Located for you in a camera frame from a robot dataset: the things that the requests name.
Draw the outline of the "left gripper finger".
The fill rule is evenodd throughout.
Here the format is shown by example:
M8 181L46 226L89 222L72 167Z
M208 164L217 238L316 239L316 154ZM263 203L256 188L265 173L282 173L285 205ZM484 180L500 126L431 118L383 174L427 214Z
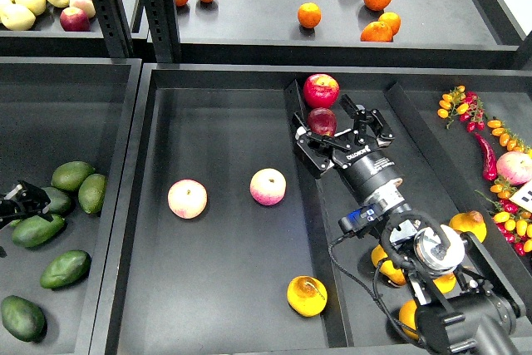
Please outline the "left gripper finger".
M24 219L38 215L51 220L49 204L50 200L43 189L24 180L19 180L10 191L1 195L1 209L23 212Z
M23 212L14 212L14 211L7 211L4 209L1 209L0 229L3 229L4 227L8 226L14 220L20 220L24 218L25 218L25 214Z

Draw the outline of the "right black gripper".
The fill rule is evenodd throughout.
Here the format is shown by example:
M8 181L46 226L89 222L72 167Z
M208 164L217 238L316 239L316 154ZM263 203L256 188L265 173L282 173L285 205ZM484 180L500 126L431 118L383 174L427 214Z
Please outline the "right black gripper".
M402 175L395 162L378 150L395 140L392 128L378 109L368 110L346 94L340 106L352 120L352 128L335 136L313 132L300 112L292 114L295 152L315 179L336 166L360 205L400 204Z

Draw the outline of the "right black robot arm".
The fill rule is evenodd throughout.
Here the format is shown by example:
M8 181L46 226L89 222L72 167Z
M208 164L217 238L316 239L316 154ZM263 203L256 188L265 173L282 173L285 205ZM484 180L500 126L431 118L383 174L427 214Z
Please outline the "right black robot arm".
M375 237L400 270L416 310L409 326L393 318L406 340L431 354L516 354L511 340L525 305L479 240L413 209L400 193L402 176L385 149L391 128L376 109L342 96L352 126L330 136L314 132L298 89L285 96L294 149L316 177L336 170L357 202L339 220L342 237Z

